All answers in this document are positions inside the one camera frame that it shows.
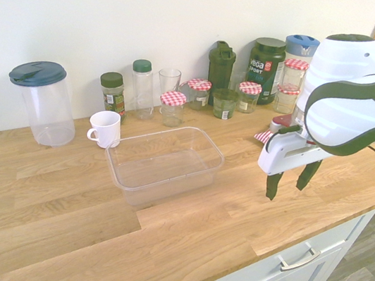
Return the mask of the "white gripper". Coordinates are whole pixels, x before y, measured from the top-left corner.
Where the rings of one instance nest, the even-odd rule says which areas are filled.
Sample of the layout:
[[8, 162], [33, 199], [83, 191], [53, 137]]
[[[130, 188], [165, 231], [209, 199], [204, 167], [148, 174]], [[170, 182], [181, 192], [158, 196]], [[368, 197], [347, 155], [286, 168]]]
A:
[[276, 132], [263, 146], [258, 160], [259, 167], [267, 174], [265, 196], [270, 201], [275, 198], [283, 172], [305, 166], [296, 182], [296, 187], [302, 191], [325, 158], [328, 158], [326, 151], [309, 144], [298, 132]]

